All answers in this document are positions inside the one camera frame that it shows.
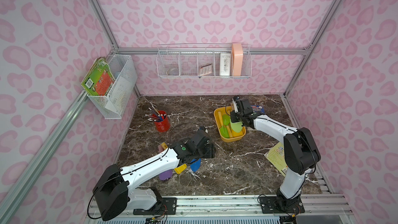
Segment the light green shovel wooden handle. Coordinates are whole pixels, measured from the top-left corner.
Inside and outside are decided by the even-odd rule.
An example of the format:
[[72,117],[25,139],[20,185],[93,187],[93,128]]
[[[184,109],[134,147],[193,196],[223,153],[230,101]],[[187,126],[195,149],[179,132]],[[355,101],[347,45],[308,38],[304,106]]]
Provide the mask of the light green shovel wooden handle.
[[241,121],[238,122],[230,122],[231,130],[240,133],[243,129],[243,123]]

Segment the dark green shovel yellow handle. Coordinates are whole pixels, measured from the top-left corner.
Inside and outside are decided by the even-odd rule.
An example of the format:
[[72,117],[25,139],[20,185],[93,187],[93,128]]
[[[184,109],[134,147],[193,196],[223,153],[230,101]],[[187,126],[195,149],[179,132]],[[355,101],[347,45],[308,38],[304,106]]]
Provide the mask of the dark green shovel yellow handle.
[[218,120],[220,122],[219,131],[220,131],[221,136],[226,138],[226,139],[229,139],[230,136],[229,136],[229,133],[228,133],[228,130],[227,130],[227,126],[222,125],[222,114],[221,114],[221,112],[218,112]]

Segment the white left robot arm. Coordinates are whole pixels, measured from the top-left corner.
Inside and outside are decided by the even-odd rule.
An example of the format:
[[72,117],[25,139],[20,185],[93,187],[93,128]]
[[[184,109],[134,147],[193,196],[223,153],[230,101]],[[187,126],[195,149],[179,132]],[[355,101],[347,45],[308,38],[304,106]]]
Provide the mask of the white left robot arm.
[[131,210],[135,215],[152,215],[153,222],[175,213],[176,199],[164,199],[155,187],[139,189],[146,181],[170,170],[183,172],[204,158],[213,158],[215,147],[205,127],[190,138],[171,144],[159,154],[134,165],[110,165],[93,189],[99,218],[106,222]]

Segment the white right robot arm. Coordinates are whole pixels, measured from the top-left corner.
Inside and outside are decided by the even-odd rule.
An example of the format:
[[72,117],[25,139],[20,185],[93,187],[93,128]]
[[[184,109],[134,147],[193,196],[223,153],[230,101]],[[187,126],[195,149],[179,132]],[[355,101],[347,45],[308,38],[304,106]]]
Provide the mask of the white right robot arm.
[[277,191],[283,200],[293,200],[301,194],[305,177],[316,171],[321,160],[314,137],[308,128],[294,128],[282,124],[269,116],[256,113],[247,99],[235,96],[230,112],[232,122],[261,131],[284,146],[285,163],[288,167],[284,182]]

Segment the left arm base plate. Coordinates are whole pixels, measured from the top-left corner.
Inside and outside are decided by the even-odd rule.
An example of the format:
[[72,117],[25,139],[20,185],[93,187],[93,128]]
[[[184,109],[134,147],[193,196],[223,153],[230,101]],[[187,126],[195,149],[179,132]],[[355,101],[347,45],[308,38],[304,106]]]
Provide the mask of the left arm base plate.
[[134,190],[130,199],[133,215],[176,214],[177,198],[163,197],[155,187]]

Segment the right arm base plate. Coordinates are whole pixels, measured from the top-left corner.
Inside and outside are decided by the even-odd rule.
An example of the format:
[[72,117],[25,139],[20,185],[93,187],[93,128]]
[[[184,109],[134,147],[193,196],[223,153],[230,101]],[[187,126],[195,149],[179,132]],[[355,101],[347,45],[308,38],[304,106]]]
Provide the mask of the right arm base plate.
[[283,195],[266,196],[259,195],[257,198],[263,214],[302,214],[305,213],[304,204],[300,196],[286,199]]

